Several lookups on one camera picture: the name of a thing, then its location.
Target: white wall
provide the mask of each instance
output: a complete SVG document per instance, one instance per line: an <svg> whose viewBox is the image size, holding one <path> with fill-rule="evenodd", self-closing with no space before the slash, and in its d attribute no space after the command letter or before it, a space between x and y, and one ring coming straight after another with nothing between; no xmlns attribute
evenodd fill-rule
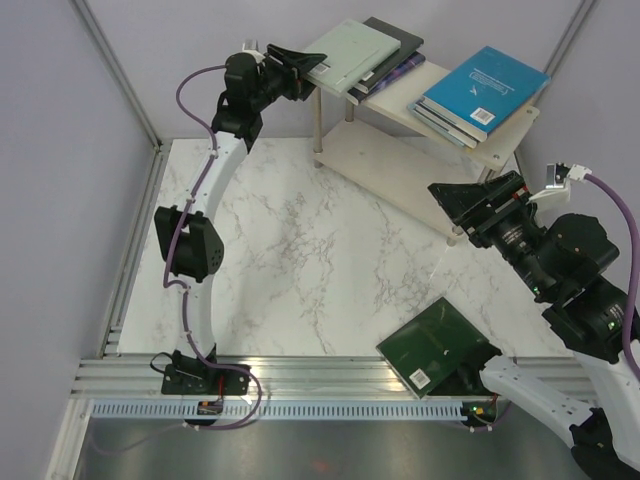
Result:
<svg viewBox="0 0 640 480"><path fill-rule="evenodd" d="M544 184L547 163L579 163L614 187L640 220L640 2L600 2L575 48L543 97L541 114L525 140L527 179ZM624 219L604 193L576 185L571 203L559 212L599 218L621 250L607 277L626 290L630 242Z"/></svg>
<svg viewBox="0 0 640 480"><path fill-rule="evenodd" d="M224 63L246 38L302 49L345 18L371 15L425 39L427 58L452 68L490 44L544 67L579 0L89 0L151 121L163 137L202 137L175 106L182 78ZM185 98L207 120L221 73L193 82ZM325 125L343 104L325 95ZM264 136L309 136L311 106L281 100L265 113ZM398 129L389 128L391 133Z"/></svg>
<svg viewBox="0 0 640 480"><path fill-rule="evenodd" d="M0 15L0 476L43 478L150 144L65 0Z"/></svg>

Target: cable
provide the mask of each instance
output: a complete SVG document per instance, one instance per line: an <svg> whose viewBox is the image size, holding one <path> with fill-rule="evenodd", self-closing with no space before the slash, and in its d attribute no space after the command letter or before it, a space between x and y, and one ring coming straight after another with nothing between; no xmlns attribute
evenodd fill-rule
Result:
<svg viewBox="0 0 640 480"><path fill-rule="evenodd" d="M624 310L624 319L622 321L622 350L624 356L629 363L629 368L635 374L638 381L640 381L640 367L633 357L633 351L631 350L631 331L633 330L633 313L636 308L636 296L638 294L638 281L640 280L640 235L638 234L638 226L633 218L631 210L626 203L622 200L613 188L600 180L598 177L593 176L590 173L585 174L584 179L593 183L601 190L603 190L611 200L618 206L620 212L624 216L629 227L629 234L631 235L631 273L629 274L629 291L627 292L627 304Z"/></svg>
<svg viewBox="0 0 640 480"><path fill-rule="evenodd" d="M154 372L158 372L160 375L164 375L164 372L153 364L155 359L158 358L160 355L164 355L169 360L173 361L173 358L167 352L160 352L160 353L156 353L154 357L149 361L149 366L151 367L151 370L153 370Z"/></svg>
<svg viewBox="0 0 640 480"><path fill-rule="evenodd" d="M195 353L196 357L202 362L204 363L207 367L211 368L211 369L219 369L219 370L233 370L233 371L237 371L240 372L242 374L246 374L249 375L249 377L251 378L251 380L253 380L256 384L256 387L258 389L258 398L253 406L253 408L251 409L251 411L247 414L247 416L245 416L244 418L241 418L240 420L230 423L228 425L211 425L211 426L192 426L189 425L185 422L183 423L179 423L179 424L173 424L170 425L166 428L163 428L161 430L158 430L154 433L152 433L151 435L148 435L147 437L144 437L140 440L138 440L137 442L132 443L131 445L124 447L124 448L120 448L118 450L105 450L101 447L99 447L96 442L95 439L93 438L93 435L89 436L89 444L91 445L91 447L99 454L99 455L103 455L103 456L117 456L117 455L121 455L123 453L128 452L129 450L132 450L136 447L138 447L139 445L142 445L145 442L148 442L149 440L154 439L155 437L157 437L158 435L162 435L164 433L170 432L172 430L175 430L177 428L180 427L185 427L185 426L189 426L194 430L232 430L235 428L239 428L239 427L243 427L245 425L248 424L249 420L256 414L256 412L258 411L258 408L260 408L260 403L262 402L262 386L260 385L260 381L258 380L258 378L251 373L248 370L245 370L243 368L237 367L235 365L224 365L224 364L215 364L215 363L211 363L209 360L207 360L202 353L200 353L200 351L198 350L198 347L196 346L194 340L193 340L193 336L191 335L191 330L189 329L189 320L187 318L187 299L189 296L189 285L187 285L184 281L180 280L180 279L175 279L175 280L171 280L169 281L169 273L171 273L171 265L173 263L173 256L175 254L176 251L176 245L178 244L178 238L180 236L180 232L182 231L182 229L184 228L184 223L187 219L187 215L189 214L189 210L191 210L191 206L193 205L194 202L194 198L196 196L196 194L198 193L198 190L200 189L202 182L204 181L204 179L206 178L207 174L209 173L209 170L211 170L211 166L213 165L213 162L215 161L215 159L218 157L218 142L216 140L216 136L215 133L213 132L213 130L211 129L211 127L209 127L209 125L207 125L207 123L202 120L201 118L199 118L198 116L196 116L195 114L193 114L189 109L187 109L184 104L182 103L182 90L184 89L184 87L187 85L187 83L189 83L192 79L194 79L195 77L203 74L203 73L207 73L207 72L213 72L215 70L222 70L223 68L225 68L225 65L216 65L213 67L207 67L207 68L203 68L201 70L198 70L197 72L192 73L191 75L187 76L181 83L180 85L178 85L178 88L176 89L176 103L178 104L178 107L180 108L180 110L182 110L182 112L187 115L189 118L191 118L192 120L196 121L198 124L200 124L202 127L204 127L204 129L207 131L207 133L209 134L209 137L211 138L211 155L209 155L209 159L205 165L205 167L202 169L202 172L200 173L200 176L197 178L196 183L194 184L193 188L191 189L190 192L190 197L184 207L184 210L182 211L182 215L180 215L180 219L178 220L178 225L176 226L175 231L173 232L173 236L171 237L171 243L169 245L169 253L167 255L167 261L165 264L165 268L164 268L164 273L163 273L163 277L162 277L162 286L164 288L169 288L173 285L179 285L182 288L184 288L184 293L182 295L182 326L184 328L184 332L187 336L187 341L189 342L189 345L191 346L191 348L193 349L193 352ZM160 352L158 353L155 357L153 357L151 359L151 361L149 362L149 366L156 372L162 373L164 374L164 372L162 372L160 369L158 369L157 367L155 367L153 365L153 361L158 358L160 355L166 355L169 358L171 358L171 355L169 355L166 352Z"/></svg>
<svg viewBox="0 0 640 480"><path fill-rule="evenodd" d="M117 450L106 450L102 447L99 447L96 444L96 440L93 437L93 433L89 434L89 445L91 445L91 448L93 448L96 453L98 455L102 455L103 457L117 457L118 455L122 455L123 453L127 453L129 450L133 450L134 448L142 445L145 442L148 442L149 440L153 440L154 438L156 438L157 436L163 435L167 432L171 432L173 430L177 430L178 428L182 428L184 427L185 424L184 423L173 423L165 428L162 428L160 430L157 430L155 432L153 432L150 435L147 435L146 437L141 438L140 440L133 442L131 445L128 445L126 447L123 448L119 448Z"/></svg>
<svg viewBox="0 0 640 480"><path fill-rule="evenodd" d="M244 425L246 425L248 423L248 421L257 413L258 408L260 408L260 403L262 402L262 386L260 385L260 381L258 380L258 378L251 373L248 370L245 370L244 368L235 366L235 365L224 365L224 364L217 364L217 363L212 363L209 360L207 360L205 358L205 356L198 350L198 347L193 339L193 335L191 334L191 329L189 328L189 319L187 316L187 305L188 305L188 298L189 298L189 285L187 285L186 282L180 280L180 279L175 279L175 280L171 280L169 281L169 273L171 272L171 265L173 264L173 256L175 254L175 250L176 250L176 246L178 244L178 238L180 237L180 232L182 231L182 228L184 227L184 223L185 220L187 218L187 215L189 213L189 210L191 209L191 206L193 205L194 202L194 198L198 193L198 190L200 189L200 186L202 185L202 182L204 181L204 179L206 178L207 174L209 173L209 170L211 169L211 165L213 165L214 160L217 158L218 156L218 152L217 152L217 148L218 148L218 143L216 141L216 136L213 132L213 130L211 130L211 127L209 127L209 125L207 125L207 123L202 120L201 118L197 117L196 115L194 115L191 111L189 111L184 104L182 103L182 99L181 99L181 94L182 94L182 90L184 89L185 85L187 83L189 83L189 81L191 81L193 78L197 77L198 75L201 75L203 73L206 72L212 72L214 70L221 70L225 68L224 65L217 65L214 67L208 67L208 68L203 68L202 70L198 70L197 72L192 73L191 75L189 75L187 78L185 78L182 83L180 83L180 85L178 86L178 89L176 90L176 103L178 104L178 106L180 107L180 109L185 113L185 115L187 115L189 118L195 120L197 123L199 123L200 125L202 125L205 130L207 131L207 133L209 134L209 137L211 138L211 146L212 146L212 153L209 156L209 160L207 161L205 167L202 169L202 172L200 173L200 176L198 177L198 179L196 180L196 183L194 184L193 188L191 189L191 198L189 200L187 200L184 210L182 212L182 215L180 215L180 219L178 220L178 225L176 226L175 231L173 232L173 236L171 237L171 243L169 244L169 252L167 255L167 262L165 264L165 268L164 268L164 275L163 275L163 281L162 284L164 286L164 288L169 288L172 285L179 285L182 288L184 288L184 293L182 294L182 327L184 329L184 333L186 335L187 338L187 342L189 343L189 345L191 346L191 349L193 350L193 352L195 353L196 357L198 358L198 360L200 360L202 363L204 363L207 367L211 368L211 369L217 369L217 370L231 370L231 371L236 371L239 373L243 373L246 375L249 375L249 377L251 378L251 380L253 380L256 384L256 388L258 389L258 398L255 402L255 404L253 405L251 411L247 414L247 416L245 416L244 418L230 423L228 425L211 425L208 427L205 426L200 426L200 429L205 429L205 430L231 430L234 428L238 428L238 427L242 427Z"/></svg>

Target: book cover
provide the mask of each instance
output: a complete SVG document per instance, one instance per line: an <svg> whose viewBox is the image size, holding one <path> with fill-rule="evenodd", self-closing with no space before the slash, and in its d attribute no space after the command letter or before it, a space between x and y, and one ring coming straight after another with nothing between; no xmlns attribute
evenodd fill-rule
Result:
<svg viewBox="0 0 640 480"><path fill-rule="evenodd" d="M345 20L309 45L305 53L327 58L308 73L314 85L343 96L367 72L400 48L400 40L354 20Z"/></svg>
<svg viewBox="0 0 640 480"><path fill-rule="evenodd" d="M465 148L467 146L464 142L462 142L461 140L459 140L456 137L454 137L453 135L451 135L447 129L441 127L440 125L438 125L437 123L432 121L429 117L427 117L424 114L422 114L421 112L417 111L416 108L415 108L415 103L413 103L413 104L411 104L409 106L409 111L413 114L414 117L416 117L418 120L420 120L422 123L424 123L428 127L432 128L435 132L437 132L440 135L442 135L444 138L449 140L454 145L456 145L458 147L461 147L461 148Z"/></svg>
<svg viewBox="0 0 640 480"><path fill-rule="evenodd" d="M364 22L364 24L367 27L371 27L400 41L400 48L395 53L392 53L387 57L386 60L376 66L354 86L354 88L357 88L364 93L371 93L370 90L389 72L393 71L395 67L400 65L404 60L409 58L413 52L420 48L424 43L424 40L402 30L401 28L383 22L376 17L369 18Z"/></svg>
<svg viewBox="0 0 640 480"><path fill-rule="evenodd" d="M423 121L423 123L426 123L432 128L434 128L434 125L436 125L437 128L434 128L434 129L438 133L442 134L443 132L445 132L446 135L444 136L449 140L451 140L451 137L455 138L457 141L454 143L459 144L461 142L463 146L466 146L469 148L475 148L478 146L477 139L468 135L463 130L458 129L446 118L442 117L441 115L438 115L437 112L434 112L433 110L429 109L429 107L423 105L421 102L412 103L409 105L408 108L414 114L417 114L416 115L417 118Z"/></svg>
<svg viewBox="0 0 640 480"><path fill-rule="evenodd" d="M418 397L454 374L473 352L490 342L445 298L436 300L376 348Z"/></svg>
<svg viewBox="0 0 640 480"><path fill-rule="evenodd" d="M391 72L389 72L384 78L382 78L378 83L376 83L369 93L361 92L355 87L349 90L346 94L346 97L356 105L359 105L361 102L364 102L367 98L375 95L381 90L384 90L389 85L397 82L407 73L409 73L414 68L422 65L426 61L426 58L423 54L419 52L413 52L409 58L407 58L404 62L394 68Z"/></svg>
<svg viewBox="0 0 640 480"><path fill-rule="evenodd" d="M424 92L422 101L484 141L549 80L545 73L484 47Z"/></svg>

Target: white shelf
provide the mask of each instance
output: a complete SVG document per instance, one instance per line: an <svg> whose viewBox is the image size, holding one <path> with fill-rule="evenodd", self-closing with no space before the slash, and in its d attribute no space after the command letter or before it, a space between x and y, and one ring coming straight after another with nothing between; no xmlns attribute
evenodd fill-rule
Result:
<svg viewBox="0 0 640 480"><path fill-rule="evenodd" d="M453 225L427 187L472 183L459 170L359 120L340 122L315 159L450 238Z"/></svg>
<svg viewBox="0 0 640 480"><path fill-rule="evenodd" d="M440 81L449 71L430 62L425 62L409 72L401 80L375 94L362 103L385 117L410 128L440 144L462 150L440 136L437 132L415 118L407 105L417 100L425 90ZM535 107L521 109L494 132L487 141L475 149L464 149L465 154L492 170L502 170L507 159L527 134L540 111Z"/></svg>

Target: white marble table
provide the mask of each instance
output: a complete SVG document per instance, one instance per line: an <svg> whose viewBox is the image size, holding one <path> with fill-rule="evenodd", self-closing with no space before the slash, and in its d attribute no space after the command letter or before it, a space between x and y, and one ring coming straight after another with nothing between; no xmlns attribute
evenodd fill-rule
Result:
<svg viewBox="0 0 640 480"><path fill-rule="evenodd" d="M442 154L427 139L407 141ZM188 186L206 146L174 141L159 205ZM508 355L569 355L495 250L447 247L426 225L315 169L310 152L307 139L258 140L224 195L214 222L226 248L213 287L219 353L376 355L381 339L444 295ZM121 353L174 347L179 294L162 288L162 269L152 225Z"/></svg>

